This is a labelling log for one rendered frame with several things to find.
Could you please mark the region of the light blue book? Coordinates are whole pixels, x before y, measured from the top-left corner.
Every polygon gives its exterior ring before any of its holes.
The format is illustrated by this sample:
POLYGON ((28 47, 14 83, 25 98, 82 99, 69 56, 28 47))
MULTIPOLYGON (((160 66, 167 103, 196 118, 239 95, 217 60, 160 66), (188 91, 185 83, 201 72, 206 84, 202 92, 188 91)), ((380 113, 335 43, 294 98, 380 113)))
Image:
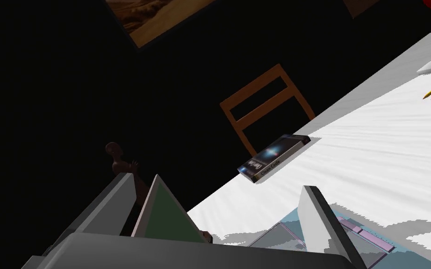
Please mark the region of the light blue book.
MULTIPOLYGON (((334 211, 367 269, 431 269, 431 261, 377 234, 367 226, 334 211)), ((261 234, 250 247, 292 251, 306 249, 297 209, 261 234)))

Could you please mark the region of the framed brown landscape picture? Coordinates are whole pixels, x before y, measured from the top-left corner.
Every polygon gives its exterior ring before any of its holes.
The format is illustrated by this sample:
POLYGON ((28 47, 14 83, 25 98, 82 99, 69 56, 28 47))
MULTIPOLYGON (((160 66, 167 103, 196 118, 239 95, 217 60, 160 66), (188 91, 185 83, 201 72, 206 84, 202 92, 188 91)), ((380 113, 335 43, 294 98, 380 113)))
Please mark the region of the framed brown landscape picture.
POLYGON ((138 48, 216 0, 106 0, 138 48))

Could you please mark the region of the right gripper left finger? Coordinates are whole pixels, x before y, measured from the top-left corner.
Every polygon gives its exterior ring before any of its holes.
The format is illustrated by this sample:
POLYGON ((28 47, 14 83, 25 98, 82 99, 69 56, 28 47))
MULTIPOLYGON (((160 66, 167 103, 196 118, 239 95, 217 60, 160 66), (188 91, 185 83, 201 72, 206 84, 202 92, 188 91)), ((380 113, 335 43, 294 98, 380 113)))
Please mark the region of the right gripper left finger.
POLYGON ((136 201, 134 177, 119 174, 65 231, 119 235, 136 201))

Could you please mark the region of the brown wooden chair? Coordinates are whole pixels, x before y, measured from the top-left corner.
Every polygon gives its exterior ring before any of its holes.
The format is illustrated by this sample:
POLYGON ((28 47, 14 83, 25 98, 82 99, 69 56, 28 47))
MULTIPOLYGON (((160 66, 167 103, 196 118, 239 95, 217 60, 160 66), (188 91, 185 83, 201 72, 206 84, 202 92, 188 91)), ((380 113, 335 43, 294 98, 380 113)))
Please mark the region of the brown wooden chair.
POLYGON ((220 103, 220 107, 224 114, 227 116, 232 127, 243 143, 244 147, 248 150, 251 156, 257 154, 254 147, 249 142, 247 136, 244 134, 244 130, 252 125, 254 122, 267 115, 273 109, 277 108, 280 104, 287 101, 291 97, 295 97, 298 103, 301 105, 305 114, 310 120, 313 120, 316 115, 299 89, 295 86, 289 75, 284 71, 280 64, 275 65, 270 70, 266 71, 255 80, 251 81, 249 84, 244 86, 242 89, 232 94, 230 97, 225 99, 220 103), (242 101, 246 100, 263 87, 271 83, 277 78, 281 78, 284 83, 286 83, 286 88, 284 88, 280 93, 275 94, 273 97, 250 111, 247 115, 243 116, 241 119, 236 120, 231 112, 231 109, 236 107, 242 101))

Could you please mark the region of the black book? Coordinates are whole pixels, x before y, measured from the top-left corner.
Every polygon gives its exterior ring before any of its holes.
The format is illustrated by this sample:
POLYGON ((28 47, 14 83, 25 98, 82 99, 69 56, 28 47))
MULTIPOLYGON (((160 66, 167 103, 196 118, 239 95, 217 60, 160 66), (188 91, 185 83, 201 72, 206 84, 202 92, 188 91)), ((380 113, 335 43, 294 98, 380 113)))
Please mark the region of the black book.
POLYGON ((256 183, 267 177, 273 169, 309 142, 311 142, 309 136, 285 134, 249 159, 237 170, 241 175, 256 183))

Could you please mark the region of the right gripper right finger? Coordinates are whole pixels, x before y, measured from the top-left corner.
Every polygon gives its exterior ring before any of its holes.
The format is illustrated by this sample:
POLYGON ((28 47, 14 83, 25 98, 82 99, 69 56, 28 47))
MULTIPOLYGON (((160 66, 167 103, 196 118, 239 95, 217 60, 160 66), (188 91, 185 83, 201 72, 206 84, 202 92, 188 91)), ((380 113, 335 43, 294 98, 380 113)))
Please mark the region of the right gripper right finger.
POLYGON ((347 232, 317 187, 302 187, 297 211, 309 252, 340 255, 347 258, 355 269, 367 269, 347 232))

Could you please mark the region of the white table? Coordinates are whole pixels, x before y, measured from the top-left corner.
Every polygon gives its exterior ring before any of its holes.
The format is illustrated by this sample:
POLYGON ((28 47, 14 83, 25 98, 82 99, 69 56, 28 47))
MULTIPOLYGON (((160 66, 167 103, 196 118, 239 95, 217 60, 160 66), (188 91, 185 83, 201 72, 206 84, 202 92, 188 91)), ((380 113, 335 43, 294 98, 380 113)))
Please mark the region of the white table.
POLYGON ((249 245, 304 185, 338 212, 431 263, 431 33, 299 129, 312 142, 253 184, 238 175, 188 214, 221 244, 249 245))

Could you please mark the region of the dark brown figurine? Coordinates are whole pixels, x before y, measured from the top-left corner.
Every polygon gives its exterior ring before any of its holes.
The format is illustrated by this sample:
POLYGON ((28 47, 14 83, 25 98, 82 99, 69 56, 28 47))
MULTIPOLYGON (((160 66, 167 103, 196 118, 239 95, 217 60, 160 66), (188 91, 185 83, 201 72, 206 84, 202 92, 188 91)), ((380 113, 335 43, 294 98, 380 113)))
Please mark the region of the dark brown figurine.
POLYGON ((121 231, 121 236, 131 236, 140 211, 144 205, 145 199, 149 192, 149 187, 138 175, 139 164, 137 161, 133 160, 131 163, 128 163, 122 160, 123 150, 120 146, 115 142, 110 142, 105 147, 106 152, 112 156, 113 164, 112 171, 117 176, 120 173, 132 173, 134 176, 135 182, 135 191, 136 191, 136 202, 132 206, 132 209, 127 217, 127 220, 124 224, 124 227, 121 231))

